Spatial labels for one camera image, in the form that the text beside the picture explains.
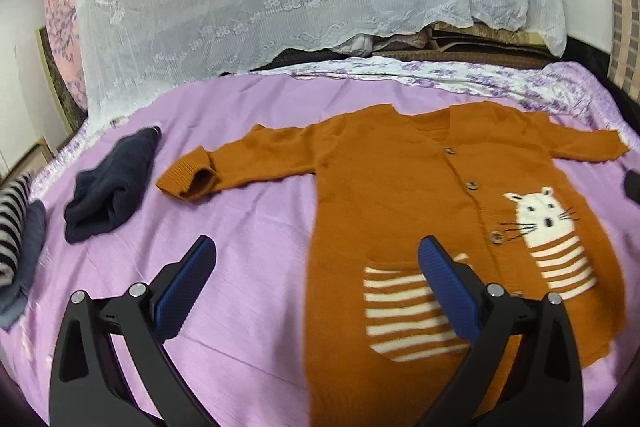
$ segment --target animal ear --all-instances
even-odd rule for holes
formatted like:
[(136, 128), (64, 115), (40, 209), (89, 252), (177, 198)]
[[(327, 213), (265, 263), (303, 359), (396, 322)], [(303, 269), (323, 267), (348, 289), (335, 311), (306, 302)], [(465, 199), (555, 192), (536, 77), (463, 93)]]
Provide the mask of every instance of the animal ear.
[(515, 201), (516, 203), (522, 199), (522, 196), (513, 194), (512, 192), (507, 192), (504, 195), (504, 197), (507, 198), (509, 201)]

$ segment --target pink pillow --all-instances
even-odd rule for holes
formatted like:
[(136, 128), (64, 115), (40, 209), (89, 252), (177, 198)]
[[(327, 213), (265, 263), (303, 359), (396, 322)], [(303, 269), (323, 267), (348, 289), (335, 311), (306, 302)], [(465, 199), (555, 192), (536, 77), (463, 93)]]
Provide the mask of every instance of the pink pillow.
[(76, 0), (46, 0), (44, 8), (49, 45), (58, 71), (78, 107), (86, 111)]

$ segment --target white wall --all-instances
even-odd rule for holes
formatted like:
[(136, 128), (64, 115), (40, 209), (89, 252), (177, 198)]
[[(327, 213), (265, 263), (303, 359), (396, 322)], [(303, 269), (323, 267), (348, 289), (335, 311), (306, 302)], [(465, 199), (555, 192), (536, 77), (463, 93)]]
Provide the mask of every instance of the white wall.
[(67, 135), (38, 52), (44, 24), (44, 0), (0, 0), (0, 152), (9, 166), (41, 136), (55, 149)]

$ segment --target cardigan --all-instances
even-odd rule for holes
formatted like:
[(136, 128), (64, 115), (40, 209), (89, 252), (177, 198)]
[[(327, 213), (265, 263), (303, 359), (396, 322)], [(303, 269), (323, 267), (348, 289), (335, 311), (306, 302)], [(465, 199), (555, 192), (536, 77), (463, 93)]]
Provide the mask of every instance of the cardigan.
[[(416, 116), (377, 105), (304, 129), (256, 125), (216, 151), (188, 153), (157, 186), (197, 200), (315, 174), (310, 423), (410, 427), (468, 349), (418, 268), (426, 235), (485, 283), (532, 299), (558, 292), (582, 367), (607, 354), (625, 324), (622, 275), (598, 220), (552, 159), (604, 162), (627, 151), (614, 131), (581, 132), (492, 102)], [(483, 410), (499, 397), (516, 349), (512, 338)]]

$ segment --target blue gray folded cloth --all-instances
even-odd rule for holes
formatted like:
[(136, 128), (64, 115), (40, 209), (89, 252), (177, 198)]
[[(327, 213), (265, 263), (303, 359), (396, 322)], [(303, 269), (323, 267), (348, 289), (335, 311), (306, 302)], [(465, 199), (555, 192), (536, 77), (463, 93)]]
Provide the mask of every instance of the blue gray folded cloth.
[(133, 215), (142, 204), (160, 137), (155, 126), (121, 138), (100, 165), (76, 176), (74, 198), (65, 208), (68, 243), (111, 232)]
[(13, 282), (0, 288), (0, 328), (7, 331), (27, 306), (27, 298), (42, 253), (47, 228), (46, 211), (41, 201), (27, 206), (20, 244), (20, 263)]

